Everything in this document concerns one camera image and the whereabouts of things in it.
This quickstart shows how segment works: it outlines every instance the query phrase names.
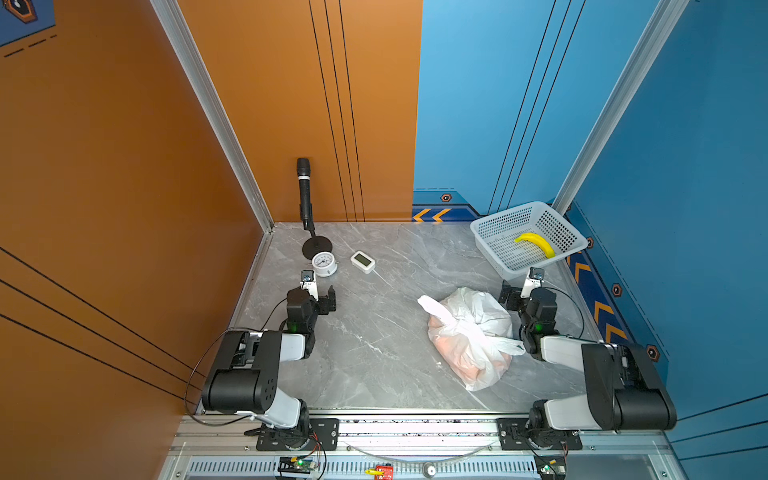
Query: wire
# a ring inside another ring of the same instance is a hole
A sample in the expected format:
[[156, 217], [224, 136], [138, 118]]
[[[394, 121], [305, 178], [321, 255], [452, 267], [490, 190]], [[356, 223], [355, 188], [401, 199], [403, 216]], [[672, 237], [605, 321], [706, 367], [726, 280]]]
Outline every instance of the wire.
[[318, 446], [319, 444], [320, 444], [320, 442], [318, 442], [317, 440], [315, 440], [315, 447], [312, 449], [312, 451], [311, 451], [311, 452], [309, 452], [309, 453], [307, 453], [306, 455], [301, 455], [300, 457], [296, 457], [296, 460], [301, 460], [301, 459], [303, 459], [303, 458], [306, 458], [306, 457], [308, 457], [308, 456], [312, 455], [312, 454], [315, 452], [315, 450], [317, 450], [317, 446]]
[[326, 449], [325, 447], [323, 447], [323, 444], [320, 442], [320, 440], [317, 439], [317, 434], [313, 433], [313, 435], [315, 436], [315, 442], [317, 442], [317, 445], [320, 445], [320, 450], [323, 451], [323, 471], [320, 472], [320, 476], [317, 477], [317, 480], [320, 480], [323, 477], [323, 475], [326, 474], [326, 466], [328, 465], [328, 455], [326, 454]]
[[205, 349], [205, 352], [203, 353], [203, 356], [201, 356], [200, 359], [197, 360], [197, 363], [195, 363], [194, 368], [192, 368], [192, 373], [190, 373], [190, 378], [187, 380], [187, 387], [184, 388], [184, 412], [187, 413], [187, 415], [189, 415], [190, 418], [193, 419], [195, 422], [197, 422], [197, 423], [199, 423], [201, 425], [209, 426], [209, 427], [221, 427], [221, 426], [224, 426], [224, 425], [231, 425], [231, 424], [233, 424], [235, 422], [239, 422], [240, 420], [244, 420], [244, 419], [249, 419], [251, 417], [251, 415], [245, 415], [245, 416], [239, 417], [237, 419], [230, 420], [229, 422], [222, 422], [222, 423], [204, 422], [203, 420], [200, 420], [195, 415], [193, 415], [192, 412], [190, 412], [189, 405], [187, 404], [187, 394], [189, 393], [190, 383], [192, 382], [192, 376], [194, 376], [194, 373], [197, 371], [197, 367], [199, 367], [200, 364], [203, 362], [203, 359], [208, 354], [210, 349], [212, 349], [214, 347], [214, 345], [216, 345], [216, 342], [218, 342], [219, 339], [221, 339], [221, 337], [223, 337], [224, 334], [228, 333], [228, 332], [258, 332], [258, 333], [260, 333], [261, 330], [250, 329], [250, 328], [247, 328], [245, 326], [232, 326], [232, 327], [224, 330], [218, 337], [216, 337], [216, 339], [208, 346], [208, 348]]
[[550, 470], [552, 470], [552, 478], [553, 478], [554, 480], [558, 480], [558, 473], [557, 473], [557, 472], [554, 470], [554, 468], [552, 468], [552, 464], [551, 464], [550, 462], [547, 462], [546, 460], [544, 460], [544, 459], [541, 457], [541, 455], [539, 455], [538, 453], [536, 453], [536, 451], [534, 450], [534, 447], [533, 447], [533, 445], [531, 445], [531, 440], [530, 440], [530, 439], [525, 439], [525, 443], [527, 443], [527, 444], [528, 444], [528, 449], [529, 449], [529, 450], [531, 450], [531, 453], [532, 453], [532, 454], [536, 455], [536, 458], [538, 458], [539, 460], [541, 460], [541, 461], [544, 463], [544, 465], [550, 465], [550, 467], [549, 467], [549, 468], [550, 468]]
[[581, 336], [584, 335], [584, 313], [578, 307], [578, 303], [576, 303], [576, 300], [574, 300], [574, 297], [568, 295], [566, 292], [560, 290], [559, 288], [555, 288], [553, 286], [545, 286], [544, 288], [547, 289], [547, 290], [558, 291], [558, 292], [562, 293], [563, 295], [565, 295], [566, 297], [568, 297], [569, 299], [571, 299], [571, 302], [573, 302], [574, 306], [576, 307], [576, 310], [578, 311], [578, 314], [581, 315], [581, 331], [579, 332], [578, 337], [576, 337], [579, 340], [581, 340]]
[[[435, 465], [451, 465], [452, 463], [459, 462], [465, 458], [470, 458], [472, 456], [475, 456], [477, 453], [480, 453], [484, 450], [488, 450], [491, 448], [493, 444], [483, 445], [482, 447], [478, 447], [474, 450], [472, 450], [469, 453], [465, 453], [464, 455], [457, 455], [455, 457], [448, 457], [444, 458], [442, 460], [430, 460], [431, 463], [434, 463]], [[374, 455], [371, 452], [366, 452], [365, 450], [359, 449], [355, 447], [354, 445], [347, 444], [346, 449], [349, 451], [356, 450], [357, 452], [362, 453], [366, 457], [373, 458], [374, 460], [379, 460], [381, 462], [390, 463], [393, 465], [403, 465], [405, 467], [412, 467], [414, 465], [421, 465], [424, 463], [423, 460], [401, 460], [400, 458], [393, 458], [393, 457], [383, 457], [381, 455]]]
[[266, 325], [270, 322], [270, 318], [272, 318], [272, 314], [275, 313], [275, 310], [277, 310], [277, 307], [280, 306], [280, 304], [282, 302], [285, 302], [286, 300], [288, 300], [288, 297], [286, 297], [286, 298], [282, 299], [281, 301], [277, 302], [277, 305], [275, 305], [275, 307], [270, 312], [269, 316], [267, 316], [266, 320], [264, 320], [264, 324], [261, 326], [259, 331], [264, 330], [264, 327], [266, 327]]

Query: white plastic bag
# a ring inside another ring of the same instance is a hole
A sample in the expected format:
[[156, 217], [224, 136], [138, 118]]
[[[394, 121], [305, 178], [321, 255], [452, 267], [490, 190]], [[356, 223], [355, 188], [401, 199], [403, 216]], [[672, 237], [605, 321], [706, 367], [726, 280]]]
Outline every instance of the white plastic bag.
[[523, 342], [509, 338], [509, 312], [490, 293], [463, 286], [442, 302], [418, 301], [430, 315], [429, 339], [470, 392], [498, 382], [512, 356], [525, 353]]

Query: white clock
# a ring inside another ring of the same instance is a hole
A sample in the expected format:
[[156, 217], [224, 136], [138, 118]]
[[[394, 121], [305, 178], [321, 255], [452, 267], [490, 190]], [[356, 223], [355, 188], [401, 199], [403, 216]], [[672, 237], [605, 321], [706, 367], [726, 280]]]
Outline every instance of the white clock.
[[331, 276], [339, 268], [333, 253], [320, 252], [312, 257], [312, 268], [317, 276]]

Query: clock face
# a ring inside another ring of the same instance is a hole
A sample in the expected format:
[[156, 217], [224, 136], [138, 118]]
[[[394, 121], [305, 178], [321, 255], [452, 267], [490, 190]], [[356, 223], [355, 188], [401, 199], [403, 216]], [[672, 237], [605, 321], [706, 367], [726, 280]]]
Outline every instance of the clock face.
[[317, 257], [315, 257], [314, 263], [315, 266], [319, 268], [329, 266], [331, 263], [333, 263], [333, 255], [330, 253], [320, 253], [317, 255]]

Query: yellow banana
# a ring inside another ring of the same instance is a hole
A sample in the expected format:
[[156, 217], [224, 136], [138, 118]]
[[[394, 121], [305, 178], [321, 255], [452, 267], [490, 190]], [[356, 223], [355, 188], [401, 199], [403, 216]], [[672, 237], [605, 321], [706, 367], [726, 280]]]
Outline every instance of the yellow banana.
[[517, 237], [515, 239], [515, 243], [521, 240], [526, 242], [531, 242], [535, 246], [541, 248], [541, 251], [544, 252], [544, 255], [546, 255], [547, 258], [554, 257], [554, 250], [552, 249], [552, 246], [541, 235], [538, 235], [536, 233], [523, 233], [520, 237]]

